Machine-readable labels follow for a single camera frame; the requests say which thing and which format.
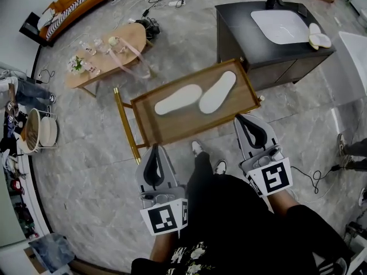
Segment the person's black floral shirt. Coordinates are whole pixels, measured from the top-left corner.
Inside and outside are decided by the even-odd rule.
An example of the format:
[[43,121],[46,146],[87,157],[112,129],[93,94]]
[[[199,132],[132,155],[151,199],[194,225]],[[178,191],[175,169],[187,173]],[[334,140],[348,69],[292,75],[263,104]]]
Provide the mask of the person's black floral shirt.
[[166,262],[133,260],[131,275],[342,275],[349,249],[304,205],[280,217],[267,206],[189,220]]

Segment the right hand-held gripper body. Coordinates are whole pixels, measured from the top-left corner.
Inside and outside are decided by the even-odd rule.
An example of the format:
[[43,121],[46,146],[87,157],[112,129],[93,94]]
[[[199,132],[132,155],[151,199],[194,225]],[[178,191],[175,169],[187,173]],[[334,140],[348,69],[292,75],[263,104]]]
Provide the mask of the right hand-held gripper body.
[[249,185],[260,197],[266,197],[293,185],[289,158],[281,146],[273,146],[240,165]]

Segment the person's right white shoe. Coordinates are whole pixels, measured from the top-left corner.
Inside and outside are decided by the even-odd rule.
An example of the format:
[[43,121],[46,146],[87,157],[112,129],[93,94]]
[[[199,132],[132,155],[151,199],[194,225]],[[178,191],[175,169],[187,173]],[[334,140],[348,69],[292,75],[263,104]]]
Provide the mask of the person's right white shoe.
[[219,160],[217,162],[213,172],[217,175],[226,174],[226,172],[227,172],[227,162],[224,159]]

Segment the white bathtub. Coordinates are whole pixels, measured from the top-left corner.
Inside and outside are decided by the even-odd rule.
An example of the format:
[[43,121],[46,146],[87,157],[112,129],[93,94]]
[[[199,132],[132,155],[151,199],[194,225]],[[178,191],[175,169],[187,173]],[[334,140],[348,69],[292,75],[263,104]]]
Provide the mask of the white bathtub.
[[343,51],[339,51],[352,90],[367,96],[367,36],[339,32]]

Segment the round basket side table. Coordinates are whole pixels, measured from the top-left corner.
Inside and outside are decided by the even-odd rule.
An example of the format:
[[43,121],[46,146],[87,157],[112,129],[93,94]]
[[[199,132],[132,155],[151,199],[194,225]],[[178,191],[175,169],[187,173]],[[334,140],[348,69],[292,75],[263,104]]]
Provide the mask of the round basket side table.
[[33,155],[42,149],[57,148],[57,135],[57,115],[33,108],[20,134],[19,145],[25,154]]

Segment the striped blanket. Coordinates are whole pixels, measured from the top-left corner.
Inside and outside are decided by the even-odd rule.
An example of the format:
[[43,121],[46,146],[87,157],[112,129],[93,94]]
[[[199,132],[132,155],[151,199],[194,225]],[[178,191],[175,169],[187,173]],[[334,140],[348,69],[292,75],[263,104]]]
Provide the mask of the striped blanket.
[[55,11],[50,25],[42,28],[41,33],[47,41],[52,41],[56,35],[69,24],[96,6],[102,0],[58,0],[50,5],[49,10]]

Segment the dark vanity cabinet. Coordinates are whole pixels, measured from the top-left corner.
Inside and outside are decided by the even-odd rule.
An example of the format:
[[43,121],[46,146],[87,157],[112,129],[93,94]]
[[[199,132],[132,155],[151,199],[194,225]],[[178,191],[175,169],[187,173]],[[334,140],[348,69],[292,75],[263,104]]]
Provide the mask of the dark vanity cabinet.
[[265,10],[264,1],[217,5],[217,61],[242,59],[242,66],[256,91],[297,83],[325,59],[335,47],[315,50],[309,42],[279,45],[267,39],[253,11]]

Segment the person's black trousers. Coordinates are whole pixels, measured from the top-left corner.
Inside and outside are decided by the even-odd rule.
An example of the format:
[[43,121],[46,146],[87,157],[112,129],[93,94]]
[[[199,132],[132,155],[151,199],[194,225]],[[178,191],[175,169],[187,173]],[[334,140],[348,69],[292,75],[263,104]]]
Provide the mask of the person's black trousers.
[[215,173],[206,152],[195,157],[188,202],[183,239],[202,251],[187,275],[288,275],[280,219],[243,180]]

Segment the white sink basin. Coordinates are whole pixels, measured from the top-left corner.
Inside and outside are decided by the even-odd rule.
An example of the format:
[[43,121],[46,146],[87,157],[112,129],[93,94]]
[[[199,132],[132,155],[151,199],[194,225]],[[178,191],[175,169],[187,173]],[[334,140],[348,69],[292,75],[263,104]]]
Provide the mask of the white sink basin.
[[303,19],[289,10],[259,10],[252,19],[271,42],[278,45],[309,41],[309,27]]

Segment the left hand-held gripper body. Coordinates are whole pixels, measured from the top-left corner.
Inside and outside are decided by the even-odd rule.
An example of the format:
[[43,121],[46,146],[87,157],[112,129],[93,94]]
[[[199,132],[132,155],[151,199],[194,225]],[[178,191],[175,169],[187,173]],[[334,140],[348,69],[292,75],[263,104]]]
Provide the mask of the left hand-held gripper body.
[[144,192],[140,214],[151,235],[182,230],[188,224],[188,200],[182,186]]

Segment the black side table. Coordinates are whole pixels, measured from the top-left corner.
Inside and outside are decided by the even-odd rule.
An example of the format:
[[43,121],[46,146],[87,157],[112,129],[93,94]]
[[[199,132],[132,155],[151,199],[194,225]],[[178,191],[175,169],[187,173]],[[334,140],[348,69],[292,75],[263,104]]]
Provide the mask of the black side table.
[[37,24],[40,17],[31,12],[27,19],[22,24],[21,28],[19,29],[19,32],[23,35],[25,35],[27,38],[30,38],[32,41],[38,43],[42,47],[50,46],[53,47],[53,42],[48,42],[46,39],[42,38],[40,36],[40,31],[37,28]]

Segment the person's left white shoe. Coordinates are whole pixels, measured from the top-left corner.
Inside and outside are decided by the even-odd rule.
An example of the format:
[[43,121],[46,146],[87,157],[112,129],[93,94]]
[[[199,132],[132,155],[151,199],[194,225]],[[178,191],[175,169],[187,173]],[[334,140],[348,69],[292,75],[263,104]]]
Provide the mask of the person's left white shoe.
[[196,140],[192,141],[192,151],[195,157],[198,157],[199,154],[205,152],[201,143]]

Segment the person's white shoe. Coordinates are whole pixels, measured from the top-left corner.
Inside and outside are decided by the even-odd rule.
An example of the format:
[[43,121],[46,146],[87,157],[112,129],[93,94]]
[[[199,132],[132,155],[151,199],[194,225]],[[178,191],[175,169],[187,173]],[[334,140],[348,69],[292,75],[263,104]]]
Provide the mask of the person's white shoe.
[[199,154],[205,152],[201,143],[196,140],[192,141],[192,151],[195,157],[198,157]]
[[226,172],[227,172],[227,162],[224,159],[219,160],[217,162],[213,172],[217,175],[226,174]]

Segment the person's left forearm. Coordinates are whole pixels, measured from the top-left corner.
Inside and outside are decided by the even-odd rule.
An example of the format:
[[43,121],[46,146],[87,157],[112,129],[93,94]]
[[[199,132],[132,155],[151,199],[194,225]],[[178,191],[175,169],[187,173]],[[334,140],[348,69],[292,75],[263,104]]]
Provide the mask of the person's left forearm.
[[157,235],[150,254],[150,260],[164,263],[171,259],[179,240],[178,232]]

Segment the person's right forearm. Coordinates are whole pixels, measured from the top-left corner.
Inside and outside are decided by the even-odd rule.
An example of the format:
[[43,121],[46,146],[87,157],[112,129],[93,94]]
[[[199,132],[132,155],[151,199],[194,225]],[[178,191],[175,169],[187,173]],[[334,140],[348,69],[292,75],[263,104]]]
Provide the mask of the person's right forearm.
[[276,215],[285,216],[288,209],[299,203],[288,193],[287,190],[278,191],[267,197],[273,212]]

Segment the blue grey picture print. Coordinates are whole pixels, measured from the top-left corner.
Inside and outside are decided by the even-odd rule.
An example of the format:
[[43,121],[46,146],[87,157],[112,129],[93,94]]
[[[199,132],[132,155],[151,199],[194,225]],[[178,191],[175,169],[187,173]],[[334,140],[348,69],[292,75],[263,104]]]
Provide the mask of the blue grey picture print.
[[47,234],[29,243],[40,264],[51,273],[67,266],[75,259],[68,240],[57,233]]

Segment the wooden tray cart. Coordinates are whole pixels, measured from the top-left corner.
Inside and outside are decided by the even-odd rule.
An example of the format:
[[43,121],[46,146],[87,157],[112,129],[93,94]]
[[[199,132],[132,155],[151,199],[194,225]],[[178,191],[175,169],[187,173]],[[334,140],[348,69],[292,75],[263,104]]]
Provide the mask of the wooden tray cart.
[[[155,113],[154,106],[158,101],[185,85],[196,84],[206,92],[226,71],[233,72],[236,81],[224,102],[213,113],[204,114],[197,104],[164,116]],[[123,102],[118,88],[114,88],[114,97],[126,138],[137,163],[141,161],[141,148],[149,148],[153,144],[166,145],[202,133],[233,120],[238,113],[248,113],[260,107],[261,102],[238,59],[181,77],[132,99],[130,103]]]

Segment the black bag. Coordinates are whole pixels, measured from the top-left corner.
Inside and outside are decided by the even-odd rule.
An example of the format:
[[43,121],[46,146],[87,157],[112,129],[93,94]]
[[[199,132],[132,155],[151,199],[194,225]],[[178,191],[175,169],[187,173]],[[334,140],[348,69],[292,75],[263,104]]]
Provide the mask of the black bag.
[[154,40],[156,36],[161,32],[159,28],[159,23],[155,18],[146,17],[143,19],[138,19],[135,22],[141,24],[145,28],[146,38],[149,41]]

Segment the white flower vase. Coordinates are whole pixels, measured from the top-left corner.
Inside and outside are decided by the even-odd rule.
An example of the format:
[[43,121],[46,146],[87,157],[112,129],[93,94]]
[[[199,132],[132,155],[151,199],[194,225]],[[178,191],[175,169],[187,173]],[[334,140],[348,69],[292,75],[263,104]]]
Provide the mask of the white flower vase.
[[67,69],[72,74],[81,74],[85,71],[83,65],[82,65],[82,59],[78,57],[77,55],[73,56],[68,64]]

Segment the oval wooden coffee table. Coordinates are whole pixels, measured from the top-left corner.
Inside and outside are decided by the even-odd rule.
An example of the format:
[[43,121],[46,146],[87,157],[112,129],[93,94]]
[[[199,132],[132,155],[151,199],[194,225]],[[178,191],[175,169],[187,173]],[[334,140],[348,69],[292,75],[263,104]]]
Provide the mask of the oval wooden coffee table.
[[[109,45],[108,39],[111,36],[119,38],[116,46]],[[65,78],[65,85],[68,88],[81,89],[94,97],[95,94],[90,92],[87,86],[120,70],[135,78],[146,79],[153,75],[153,70],[143,57],[143,52],[146,48],[152,47],[152,43],[146,38],[145,28],[141,24],[123,25],[105,34],[101,39],[108,48],[108,52],[100,53],[96,50],[96,54],[92,56],[81,48],[75,54],[82,61],[88,61],[100,69],[99,75],[92,76],[86,70],[81,74],[68,72]]]

